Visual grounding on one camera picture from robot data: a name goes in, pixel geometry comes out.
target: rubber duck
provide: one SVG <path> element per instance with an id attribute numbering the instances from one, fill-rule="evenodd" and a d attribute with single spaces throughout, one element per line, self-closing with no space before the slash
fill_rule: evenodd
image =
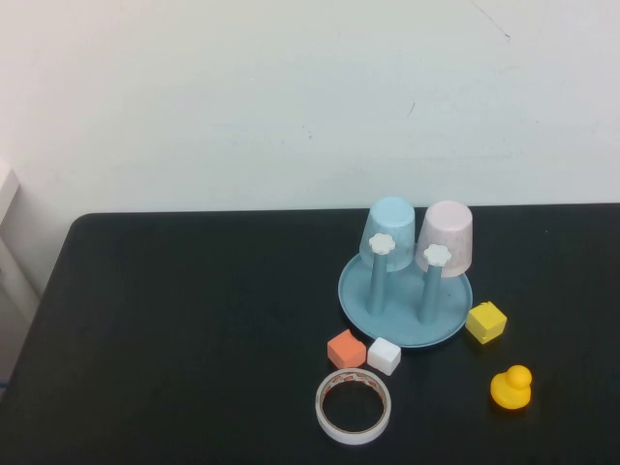
<path id="1" fill-rule="evenodd" d="M 532 397 L 532 373 L 523 365 L 511 366 L 491 380 L 491 397 L 505 409 L 525 407 Z"/>

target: blue cup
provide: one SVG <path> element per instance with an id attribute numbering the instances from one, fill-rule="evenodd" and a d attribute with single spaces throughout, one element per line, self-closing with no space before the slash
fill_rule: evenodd
<path id="1" fill-rule="evenodd" d="M 396 243 L 396 248 L 387 255 L 387 272 L 398 271 L 411 264 L 416 243 L 416 212 L 410 203 L 397 197 L 386 197 L 370 208 L 359 243 L 359 254 L 364 263 L 371 267 L 374 254 L 368 241 L 376 233 L 389 234 Z"/>

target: plate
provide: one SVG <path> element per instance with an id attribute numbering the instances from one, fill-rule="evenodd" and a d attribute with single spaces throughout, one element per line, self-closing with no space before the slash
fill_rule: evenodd
<path id="1" fill-rule="evenodd" d="M 345 314 L 360 331 L 372 338 L 383 337 L 404 348 L 432 346 L 453 336 L 465 325 L 472 309 L 472 286 L 465 274 L 442 278 L 435 321 L 423 325 L 416 318 L 426 273 L 412 260 L 405 269 L 388 273 L 386 304 L 380 315 L 370 315 L 366 302 L 372 268 L 359 255 L 342 270 L 338 296 Z"/>

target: tape roll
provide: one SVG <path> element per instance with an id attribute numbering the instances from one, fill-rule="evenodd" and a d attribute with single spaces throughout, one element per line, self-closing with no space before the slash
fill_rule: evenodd
<path id="1" fill-rule="evenodd" d="M 384 404 L 384 412 L 379 420 L 370 428 L 363 431 L 345 431 L 344 429 L 340 429 L 327 419 L 326 413 L 323 410 L 323 402 L 326 400 L 327 393 L 330 392 L 334 386 L 348 382 L 364 383 L 370 386 L 379 394 Z M 317 389 L 315 408 L 317 410 L 319 425 L 327 436 L 339 443 L 357 446 L 374 441 L 386 430 L 389 414 L 391 413 L 391 398 L 389 397 L 389 391 L 386 385 L 384 385 L 384 382 L 373 373 L 358 368 L 345 368 L 333 372 L 323 380 Z"/>

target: orange cube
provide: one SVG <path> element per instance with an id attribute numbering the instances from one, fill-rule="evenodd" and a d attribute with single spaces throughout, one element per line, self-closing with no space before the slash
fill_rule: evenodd
<path id="1" fill-rule="evenodd" d="M 347 329 L 327 343 L 327 357 L 339 370 L 357 368 L 366 361 L 366 346 Z"/>

